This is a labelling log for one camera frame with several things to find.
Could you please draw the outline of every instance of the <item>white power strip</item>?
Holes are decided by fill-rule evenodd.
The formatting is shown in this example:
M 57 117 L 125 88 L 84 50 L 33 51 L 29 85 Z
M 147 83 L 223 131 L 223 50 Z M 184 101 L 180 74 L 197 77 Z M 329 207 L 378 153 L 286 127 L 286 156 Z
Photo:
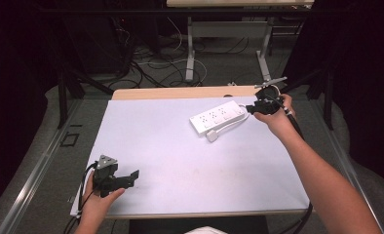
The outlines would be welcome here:
M 220 130 L 222 127 L 243 120 L 245 117 L 246 112 L 243 108 L 235 100 L 231 100 L 201 114 L 192 116 L 189 120 L 199 137 L 201 137 L 209 131 Z

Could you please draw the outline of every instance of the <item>dark background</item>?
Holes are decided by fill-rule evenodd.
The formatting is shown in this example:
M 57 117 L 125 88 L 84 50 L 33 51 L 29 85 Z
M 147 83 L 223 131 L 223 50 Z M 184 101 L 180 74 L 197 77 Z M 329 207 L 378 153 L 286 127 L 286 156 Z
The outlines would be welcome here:
M 314 8 L 343 8 L 351 2 L 317 0 Z M 41 30 L 41 19 L 22 3 L 0 1 L 0 196 L 41 124 L 47 107 L 44 93 L 58 83 L 53 48 Z M 337 37 L 346 18 L 307 19 L 284 74 L 290 84 L 301 79 L 323 66 L 336 50 L 333 45 L 337 38 L 346 42 L 346 50 L 337 60 L 334 101 L 343 110 L 350 129 L 352 158 L 384 177 L 384 4 L 360 3 L 364 7 L 357 8 L 359 20 L 348 35 Z M 164 3 L 149 4 L 162 7 Z M 42 4 L 56 5 L 54 1 Z M 76 40 L 70 36 L 73 29 L 59 19 L 44 23 L 58 37 L 65 61 L 87 71 Z M 164 25 L 158 25 L 159 33 L 169 33 Z M 150 39 L 148 43 L 153 47 L 155 36 L 143 35 L 143 40 Z M 115 70 L 107 58 L 104 61 L 103 72 Z

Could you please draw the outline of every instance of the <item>table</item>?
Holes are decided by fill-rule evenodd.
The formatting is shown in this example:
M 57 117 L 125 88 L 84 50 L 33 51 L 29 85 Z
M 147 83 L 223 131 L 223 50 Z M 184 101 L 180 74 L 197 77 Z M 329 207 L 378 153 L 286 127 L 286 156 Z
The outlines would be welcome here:
M 312 5 L 314 0 L 168 0 L 169 7 L 211 8 L 211 7 L 277 7 Z M 195 52 L 194 37 L 250 37 L 263 38 L 260 51 L 256 51 L 262 73 L 262 81 L 270 81 L 271 76 L 265 60 L 274 18 L 267 21 L 193 21 L 188 17 L 188 61 L 186 81 L 193 80 Z
M 140 174 L 107 217 L 266 215 L 305 210 L 309 201 L 296 170 L 266 125 L 249 118 L 209 143 L 189 123 L 188 118 L 197 112 L 231 98 L 251 104 L 255 91 L 254 87 L 116 91 L 88 165 L 104 154 L 119 161 L 115 176 L 135 170 Z M 76 215 L 75 205 L 72 215 Z

